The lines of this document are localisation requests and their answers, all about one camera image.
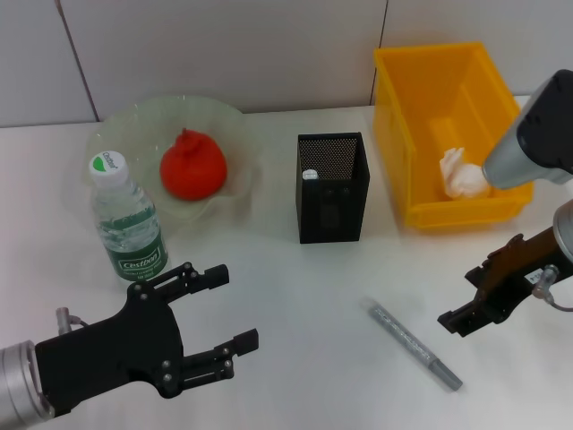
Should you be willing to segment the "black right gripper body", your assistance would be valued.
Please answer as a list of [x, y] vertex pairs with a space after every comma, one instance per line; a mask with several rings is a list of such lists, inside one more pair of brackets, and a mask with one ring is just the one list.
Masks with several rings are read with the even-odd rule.
[[573, 262], [561, 251], [553, 229], [527, 240], [521, 234], [511, 238], [502, 248], [490, 253], [482, 263], [488, 264], [488, 285], [477, 289], [474, 300], [484, 301], [494, 310], [492, 323], [502, 323], [516, 307], [532, 295], [535, 271], [553, 265], [557, 280], [573, 276]]

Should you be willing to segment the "white paper ball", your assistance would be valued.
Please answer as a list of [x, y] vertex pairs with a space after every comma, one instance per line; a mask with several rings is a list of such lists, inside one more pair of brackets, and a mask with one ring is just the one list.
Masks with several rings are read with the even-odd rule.
[[482, 168], [476, 164], [466, 163], [463, 148], [446, 150], [440, 160], [445, 194], [454, 200], [486, 197], [490, 186], [485, 179]]

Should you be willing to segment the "clear green-label water bottle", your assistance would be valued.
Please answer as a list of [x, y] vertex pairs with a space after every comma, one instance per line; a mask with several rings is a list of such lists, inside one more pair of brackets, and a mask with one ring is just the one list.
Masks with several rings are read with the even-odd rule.
[[104, 150], [89, 162], [91, 211], [116, 276], [127, 284], [167, 270], [169, 256], [153, 201], [124, 156]]

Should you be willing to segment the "clear green glass fruit plate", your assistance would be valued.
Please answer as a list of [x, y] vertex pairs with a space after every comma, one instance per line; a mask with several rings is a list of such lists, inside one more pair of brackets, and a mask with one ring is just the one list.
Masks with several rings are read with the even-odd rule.
[[[186, 128], [214, 139], [227, 162], [227, 180], [211, 197], [185, 202], [169, 194], [159, 176], [160, 161]], [[261, 141], [246, 115], [224, 102], [201, 96], [161, 96], [109, 116], [87, 140], [82, 179], [92, 185], [90, 161], [110, 150], [124, 155], [132, 178], [148, 192], [158, 212], [192, 223], [210, 214], [247, 210], [257, 175]]]

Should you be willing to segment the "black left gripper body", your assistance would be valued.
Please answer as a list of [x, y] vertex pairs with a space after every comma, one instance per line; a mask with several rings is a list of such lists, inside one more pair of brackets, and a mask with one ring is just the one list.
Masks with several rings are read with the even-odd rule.
[[35, 347], [41, 387], [60, 417], [85, 400], [133, 382], [171, 399], [182, 392], [183, 342], [158, 288], [129, 288], [115, 315]]

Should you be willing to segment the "black mesh pen holder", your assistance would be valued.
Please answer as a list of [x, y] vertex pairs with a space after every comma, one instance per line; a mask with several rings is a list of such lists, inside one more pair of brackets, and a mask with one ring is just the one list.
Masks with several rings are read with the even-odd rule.
[[[306, 169], [315, 169], [319, 178], [304, 181]], [[360, 133], [300, 134], [295, 192], [299, 242], [359, 240], [369, 183]]]

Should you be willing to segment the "grey glitter pen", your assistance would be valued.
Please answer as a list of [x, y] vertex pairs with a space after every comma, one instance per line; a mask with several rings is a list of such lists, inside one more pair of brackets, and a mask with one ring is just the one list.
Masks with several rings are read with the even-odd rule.
[[427, 368], [452, 391], [458, 391], [463, 382], [411, 331], [376, 300], [365, 297], [363, 310], [396, 340], [419, 364]]

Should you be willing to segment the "yellow plastic bin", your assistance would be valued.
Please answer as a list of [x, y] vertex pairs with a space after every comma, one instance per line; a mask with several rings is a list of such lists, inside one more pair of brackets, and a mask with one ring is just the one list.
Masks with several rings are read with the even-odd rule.
[[440, 173], [440, 159], [452, 148], [481, 165], [519, 113], [484, 45], [384, 47], [373, 57], [372, 128], [403, 224], [437, 230], [515, 218], [533, 200], [533, 185], [452, 199]]

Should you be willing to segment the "silver round connector stub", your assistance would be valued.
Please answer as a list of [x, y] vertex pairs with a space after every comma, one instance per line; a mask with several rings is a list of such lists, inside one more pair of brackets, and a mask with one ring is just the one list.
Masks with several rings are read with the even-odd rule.
[[89, 326], [80, 317], [70, 314], [67, 307], [59, 307], [56, 309], [56, 322], [59, 336], [71, 332], [73, 326]]

